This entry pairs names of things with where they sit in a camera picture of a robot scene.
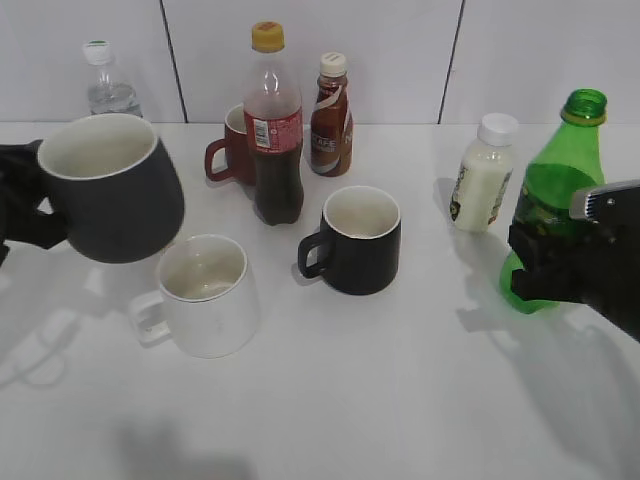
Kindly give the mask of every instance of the wall tile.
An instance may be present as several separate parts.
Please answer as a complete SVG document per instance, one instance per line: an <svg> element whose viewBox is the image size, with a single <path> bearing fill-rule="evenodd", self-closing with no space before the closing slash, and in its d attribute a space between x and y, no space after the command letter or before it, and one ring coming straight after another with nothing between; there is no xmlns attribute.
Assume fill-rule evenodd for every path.
<svg viewBox="0 0 640 480"><path fill-rule="evenodd" d="M610 123L640 123L638 18L628 0L467 0L443 123L557 123L579 87L607 94Z"/></svg>
<svg viewBox="0 0 640 480"><path fill-rule="evenodd" d="M189 121L221 122L241 101L251 26L283 24L308 114L320 55L350 63L359 123L437 121L459 0L164 0Z"/></svg>
<svg viewBox="0 0 640 480"><path fill-rule="evenodd" d="M158 0L2 0L0 121L87 115L81 46L96 38L113 43L148 119L183 121Z"/></svg>

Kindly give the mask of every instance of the white bottle cap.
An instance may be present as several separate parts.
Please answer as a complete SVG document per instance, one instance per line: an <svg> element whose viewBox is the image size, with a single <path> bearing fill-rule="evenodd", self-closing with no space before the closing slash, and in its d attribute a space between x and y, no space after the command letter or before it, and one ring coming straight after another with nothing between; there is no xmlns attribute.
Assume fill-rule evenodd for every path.
<svg viewBox="0 0 640 480"><path fill-rule="evenodd" d="M517 132L518 121L505 113L489 113L478 126L478 138L494 147L511 145Z"/></svg>
<svg viewBox="0 0 640 480"><path fill-rule="evenodd" d="M323 54L320 57L320 73L326 77L341 77L347 73L347 57L338 52Z"/></svg>
<svg viewBox="0 0 640 480"><path fill-rule="evenodd" d="M89 65L106 65L113 60L111 45L104 40L93 40L82 46L84 56Z"/></svg>

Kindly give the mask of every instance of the white table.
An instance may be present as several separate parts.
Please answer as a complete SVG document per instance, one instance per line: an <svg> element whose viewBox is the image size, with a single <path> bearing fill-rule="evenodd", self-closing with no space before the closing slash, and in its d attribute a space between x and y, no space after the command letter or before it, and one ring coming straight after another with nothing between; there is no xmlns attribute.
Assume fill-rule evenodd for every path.
<svg viewBox="0 0 640 480"><path fill-rule="evenodd" d="M0 143L58 124L0 124ZM158 125L183 182L185 237L222 233L253 264L256 337L218 360L144 349L124 314L156 258L102 265L12 246L0 269L0 478L468 480L640 478L640 345L587 307L522 316L495 290L523 165L555 128L525 126L491 232L452 229L472 126L358 126L351 171L302 167L297 224L269 227L234 182L205 184L218 125ZM608 179L640 177L640 127L605 127ZM324 199L368 184L403 210L400 271L369 297L296 275Z"/></svg>

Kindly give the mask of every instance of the black mug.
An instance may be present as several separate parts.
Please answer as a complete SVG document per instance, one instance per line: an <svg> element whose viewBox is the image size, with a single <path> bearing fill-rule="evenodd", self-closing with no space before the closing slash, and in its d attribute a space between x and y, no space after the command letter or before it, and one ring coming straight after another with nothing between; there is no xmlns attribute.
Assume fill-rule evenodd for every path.
<svg viewBox="0 0 640 480"><path fill-rule="evenodd" d="M307 265L314 248L318 260ZM346 187L324 203L320 231L300 242L298 269L341 292L369 295L393 281L399 256L400 207L393 197L374 187Z"/></svg>
<svg viewBox="0 0 640 480"><path fill-rule="evenodd" d="M38 164L69 243L88 258L142 260L167 246L182 226L180 181L142 118L108 113L71 122L42 142Z"/></svg>

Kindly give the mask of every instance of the green plastic bottle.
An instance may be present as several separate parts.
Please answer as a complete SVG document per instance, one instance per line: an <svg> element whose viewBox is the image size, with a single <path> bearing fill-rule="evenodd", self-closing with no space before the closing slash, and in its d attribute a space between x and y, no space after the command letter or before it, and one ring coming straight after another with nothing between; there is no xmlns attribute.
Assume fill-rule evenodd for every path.
<svg viewBox="0 0 640 480"><path fill-rule="evenodd" d="M513 223L530 232L562 239L570 246L590 228L589 223L569 217L576 190L605 183L600 167L598 126L606 121L607 97L597 90L576 90L567 99L560 125L549 143L529 166L522 183ZM546 300L522 300L511 291L511 273L524 268L511 252L500 272L505 299L522 313L556 305Z"/></svg>

